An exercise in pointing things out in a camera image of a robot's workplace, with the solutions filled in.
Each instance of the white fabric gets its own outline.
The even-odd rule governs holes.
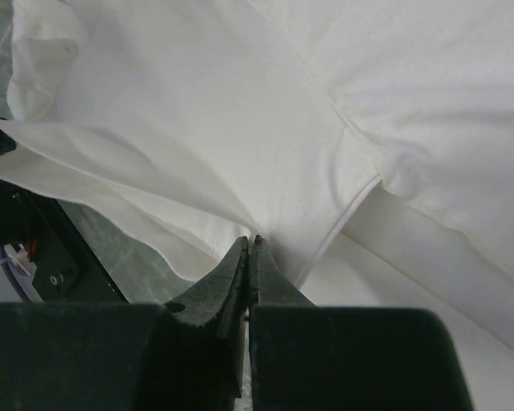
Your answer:
[[[311,298],[433,309],[514,410],[514,1],[14,5],[0,178],[190,279],[261,233],[302,284],[334,241]]]

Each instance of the black machine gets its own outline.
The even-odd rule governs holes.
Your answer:
[[[246,324],[256,411],[472,409],[434,314],[316,307],[259,236],[163,306],[128,304],[55,200],[0,182],[5,244],[46,303],[0,304],[0,410],[231,410]]]

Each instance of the white cloth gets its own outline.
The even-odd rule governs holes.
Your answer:
[[[514,1],[15,0],[12,51],[0,178],[190,279],[259,232],[302,284],[335,239],[311,298],[433,309],[514,410]]]

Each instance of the white bedsheet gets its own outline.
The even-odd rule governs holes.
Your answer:
[[[321,304],[429,307],[514,410],[514,1],[14,6],[0,178],[188,279],[260,233]]]

